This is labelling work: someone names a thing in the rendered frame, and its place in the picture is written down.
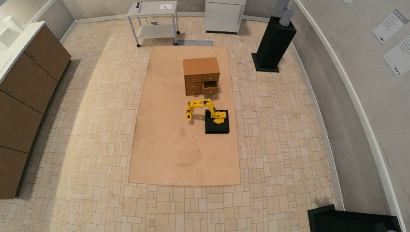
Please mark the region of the brown chest of drawers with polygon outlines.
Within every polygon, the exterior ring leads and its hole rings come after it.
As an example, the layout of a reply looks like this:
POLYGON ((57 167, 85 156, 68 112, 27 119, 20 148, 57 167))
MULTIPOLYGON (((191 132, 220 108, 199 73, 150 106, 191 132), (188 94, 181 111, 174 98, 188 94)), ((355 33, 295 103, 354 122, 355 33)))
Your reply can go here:
MULTIPOLYGON (((184 80, 187 75, 202 75, 201 79, 201 89, 203 82, 203 74, 212 74, 219 73, 220 69, 217 62, 217 58, 192 58, 192 59, 183 59, 183 69, 184 69, 184 80)), ((218 82, 219 82, 218 77, 218 82)))

